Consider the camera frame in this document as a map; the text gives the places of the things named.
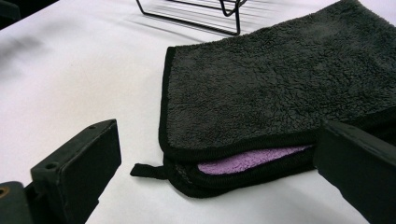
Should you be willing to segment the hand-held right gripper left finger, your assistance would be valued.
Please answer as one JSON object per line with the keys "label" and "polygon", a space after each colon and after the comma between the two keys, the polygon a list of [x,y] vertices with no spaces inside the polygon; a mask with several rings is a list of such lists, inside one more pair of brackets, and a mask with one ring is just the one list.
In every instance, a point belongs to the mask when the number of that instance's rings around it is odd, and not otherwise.
{"label": "hand-held right gripper left finger", "polygon": [[95,123],[31,169],[35,190],[63,224],[85,224],[121,165],[118,125]]}

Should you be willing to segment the dark grey and purple towel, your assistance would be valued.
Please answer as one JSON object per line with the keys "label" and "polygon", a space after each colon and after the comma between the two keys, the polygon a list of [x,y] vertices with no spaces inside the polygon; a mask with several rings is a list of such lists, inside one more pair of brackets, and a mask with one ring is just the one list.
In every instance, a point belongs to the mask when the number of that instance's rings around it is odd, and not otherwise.
{"label": "dark grey and purple towel", "polygon": [[166,52],[163,164],[132,175],[207,198],[311,169],[323,120],[396,144],[396,26],[359,0]]}

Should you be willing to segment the black wire rack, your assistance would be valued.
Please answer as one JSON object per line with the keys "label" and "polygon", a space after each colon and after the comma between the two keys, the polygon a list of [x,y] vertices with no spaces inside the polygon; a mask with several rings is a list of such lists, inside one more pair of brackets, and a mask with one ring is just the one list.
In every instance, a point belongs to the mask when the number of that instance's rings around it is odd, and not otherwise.
{"label": "black wire rack", "polygon": [[247,0],[135,0],[151,18],[224,35],[240,35],[240,7]]}

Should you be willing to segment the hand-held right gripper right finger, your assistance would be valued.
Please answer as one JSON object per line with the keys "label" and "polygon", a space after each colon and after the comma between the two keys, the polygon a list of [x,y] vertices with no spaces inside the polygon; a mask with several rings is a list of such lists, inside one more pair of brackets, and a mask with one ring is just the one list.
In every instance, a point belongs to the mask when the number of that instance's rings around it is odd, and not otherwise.
{"label": "hand-held right gripper right finger", "polygon": [[396,147],[354,126],[326,121],[314,166],[370,224],[396,224]]}

